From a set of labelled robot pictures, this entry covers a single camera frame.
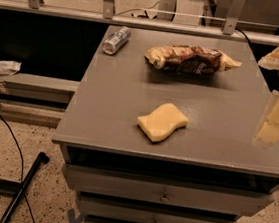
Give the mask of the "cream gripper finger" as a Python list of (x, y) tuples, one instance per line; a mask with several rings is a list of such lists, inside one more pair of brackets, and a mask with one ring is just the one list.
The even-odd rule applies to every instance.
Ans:
[(261, 57), (258, 65), (266, 70), (279, 69), (279, 47), (272, 50), (269, 54)]

